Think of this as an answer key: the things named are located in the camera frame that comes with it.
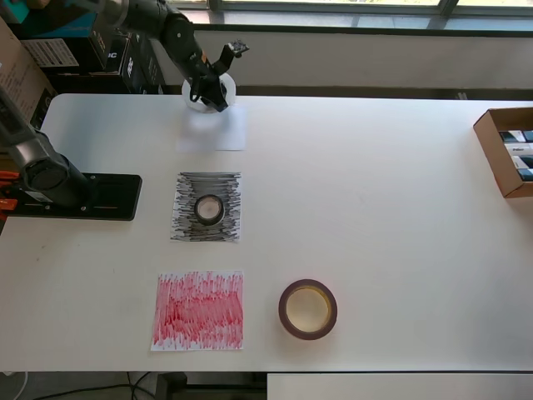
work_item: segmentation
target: printed label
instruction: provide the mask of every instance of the printed label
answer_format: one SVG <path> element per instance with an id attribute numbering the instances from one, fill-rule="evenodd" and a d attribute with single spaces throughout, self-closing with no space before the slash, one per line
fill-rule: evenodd
<path id="1" fill-rule="evenodd" d="M 35 200 L 37 200 L 38 202 L 41 202 L 41 203 L 51 203 L 52 200 L 50 200 L 48 197 L 46 197 L 44 194 L 42 193 L 39 193 L 39 192 L 30 192 L 29 190 L 26 191 L 26 194 L 28 196 L 31 196 L 33 197 Z"/>
<path id="2" fill-rule="evenodd" d="M 21 42 L 41 68 L 80 65 L 63 39 L 34 39 Z"/>

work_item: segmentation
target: window frame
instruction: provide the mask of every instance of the window frame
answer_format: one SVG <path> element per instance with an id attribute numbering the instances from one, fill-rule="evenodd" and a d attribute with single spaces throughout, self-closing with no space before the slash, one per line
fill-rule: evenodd
<path id="1" fill-rule="evenodd" d="M 274 13 L 342 13 L 383 14 L 415 16 L 482 16 L 482 17 L 532 17 L 533 7 L 460 6 L 459 0 L 441 0 L 435 6 L 402 6 L 389 4 L 330 4 L 301 2 L 238 2 L 232 0 L 206 0 L 206 2 L 170 1 L 184 10 L 247 11 Z"/>

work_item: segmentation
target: floor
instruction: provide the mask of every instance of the floor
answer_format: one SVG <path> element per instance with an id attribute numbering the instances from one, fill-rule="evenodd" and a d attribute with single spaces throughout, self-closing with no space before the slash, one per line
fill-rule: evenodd
<path id="1" fill-rule="evenodd" d="M 130 372 L 132 380 L 137 380 L 144 372 Z M 243 374 L 225 372 L 187 372 L 188 383 L 243 383 Z M 13 400 L 24 382 L 24 373 L 18 372 L 11 377 L 0 373 L 0 400 Z M 155 393 L 157 372 L 148 375 L 142 381 L 142 387 Z M 27 386 L 18 400 L 33 400 L 40 396 L 67 392 L 80 388 L 110 386 L 127 383 L 125 372 L 30 372 Z M 150 397 L 142 392 L 136 392 L 138 400 L 148 400 Z M 128 388 L 110 389 L 101 392 L 83 392 L 59 397 L 64 400 L 130 400 L 131 392 Z"/>

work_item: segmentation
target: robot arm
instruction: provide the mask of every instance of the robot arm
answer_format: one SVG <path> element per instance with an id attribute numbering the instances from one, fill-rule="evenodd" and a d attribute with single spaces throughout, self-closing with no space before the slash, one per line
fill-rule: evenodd
<path id="1" fill-rule="evenodd" d="M 218 112 L 227 108 L 227 90 L 220 76 L 233 58 L 240 58 L 248 50 L 246 44 L 228 43 L 220 59 L 211 64 L 194 38 L 192 23 L 164 0 L 77 0 L 76 4 L 103 13 L 115 28 L 158 40 L 189 82 L 192 102 L 200 100 Z"/>
<path id="2" fill-rule="evenodd" d="M 228 43 L 222 50 L 220 60 L 211 64 L 194 38 L 192 23 L 183 14 L 168 7 L 164 0 L 75 0 L 75 3 L 104 13 L 115 28 L 144 33 L 161 42 L 170 59 L 189 82 L 192 102 L 200 100 L 218 112 L 228 107 L 227 90 L 220 76 L 228 70 L 233 58 L 239 58 L 248 50 L 244 43 Z M 105 174 L 94 174 L 90 175 L 92 182 L 89 182 L 85 176 L 87 174 L 80 173 L 64 156 L 55 152 L 46 135 L 36 132 L 24 122 L 1 90 L 0 144 L 8 149 L 20 168 L 28 189 L 25 193 L 36 193 L 32 197 L 37 202 L 45 201 L 47 204 L 40 207 L 44 212 L 37 213 L 19 212 L 21 207 L 17 206 L 15 211 L 18 215 L 89 218 L 85 215 L 98 209 L 96 215 L 92 214 L 90 218 L 133 218 L 141 185 L 139 177 L 123 176 L 121 180 L 121 176 L 114 175 L 104 182 Z M 116 208 L 125 211 L 118 216 L 109 216 L 103 211 Z"/>

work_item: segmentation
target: red scribbles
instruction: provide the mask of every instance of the red scribbles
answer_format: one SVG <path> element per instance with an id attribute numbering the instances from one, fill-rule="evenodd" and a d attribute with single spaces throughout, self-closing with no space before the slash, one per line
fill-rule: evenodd
<path id="1" fill-rule="evenodd" d="M 242 348 L 242 272 L 159 276 L 152 350 Z"/>

